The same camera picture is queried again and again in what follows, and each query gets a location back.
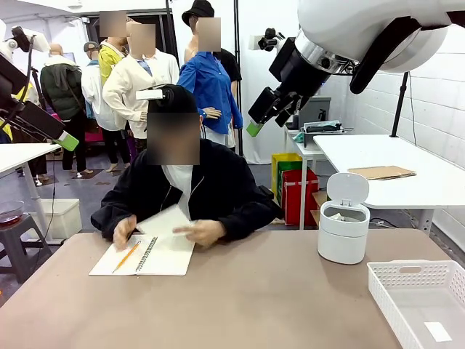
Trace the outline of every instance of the white cardigan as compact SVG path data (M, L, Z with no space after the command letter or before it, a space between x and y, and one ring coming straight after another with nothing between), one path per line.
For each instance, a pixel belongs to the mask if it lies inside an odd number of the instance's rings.
M129 121L134 138L147 139L147 123L141 122L140 118L142 112L148 110L148 101L137 100L136 92L159 84L176 84L179 78L179 73L178 77L172 76L169 60L163 58L157 57L157 59L150 58L146 60L152 71L153 76L150 76L129 55L115 66L103 87L102 96L104 101L118 116Z
M81 85L82 94L92 106L98 125L107 131L118 131L115 116L108 104L102 99L102 79L98 65L88 65L82 68Z

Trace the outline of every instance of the yellow pencil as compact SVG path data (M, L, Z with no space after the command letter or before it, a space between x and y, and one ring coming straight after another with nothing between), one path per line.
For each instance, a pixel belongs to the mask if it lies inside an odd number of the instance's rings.
M123 258L122 261L120 261L120 263L118 264L116 269L112 272L112 274L115 273L119 268L121 268L121 266L128 260L128 258L131 257L131 254L133 254L134 251L136 250L136 248L139 247L140 243L141 243L141 241L138 241L137 244L134 245L132 250L129 251L129 253L125 256L125 258Z

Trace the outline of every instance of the table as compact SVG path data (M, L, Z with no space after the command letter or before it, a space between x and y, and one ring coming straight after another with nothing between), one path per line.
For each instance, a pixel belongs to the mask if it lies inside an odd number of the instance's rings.
M400 138L388 135L317 136L338 172L359 167L399 166L414 177L371 180L365 205L374 209L420 209L418 229L431 230L434 209L465 206L465 171Z
M366 263L448 256L419 230L372 230L363 263L338 265L317 239L255 233L196 249L184 277L91 277L108 243L76 234L0 308L1 348L400 349Z
M304 143L297 143L292 138L295 137L299 131L290 131L287 127L284 127L284 149L287 150L287 139L289 138L292 144L294 144L295 151L302 158L302 169L306 169L308 161L312 161L312 171L316 174L317 171L317 160L326 160L324 152L315 144L314 150L305 149ZM300 223L299 229L304 229L305 224L305 193L307 190L307 171L302 171L302 191L300 195Z
M29 194L33 201L34 208L39 219L39 229L45 235L47 231L47 220L45 218L44 209L41 205L41 198L37 193L36 184L32 178L31 169L28 161L38 158L44 154L60 149L59 145L48 143L18 143L18 144L0 144L0 174L22 167L24 169L24 178L28 186ZM48 244L60 244L60 241L54 241L51 234L46 237Z

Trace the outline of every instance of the blue button-up shirt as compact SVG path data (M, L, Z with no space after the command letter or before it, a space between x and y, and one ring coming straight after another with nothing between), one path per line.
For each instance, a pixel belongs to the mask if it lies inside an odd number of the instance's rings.
M199 52L184 64L178 85L194 94L198 112L204 117L203 124L209 129L227 135L231 117L236 129L243 127L242 115L231 92L230 77L211 52ZM203 109L209 107L221 111L218 120L205 119Z

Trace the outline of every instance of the white brick wall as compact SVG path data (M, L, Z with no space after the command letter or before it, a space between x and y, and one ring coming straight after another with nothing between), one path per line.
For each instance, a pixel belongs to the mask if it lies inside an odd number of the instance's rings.
M465 168L465 30L450 27L439 52L411 75L418 146ZM402 74L380 72L358 96L349 82L335 76L322 88L333 98L331 118L358 134L390 134ZM398 135L413 142L410 95L408 84ZM465 250L465 208L437 210L434 223Z

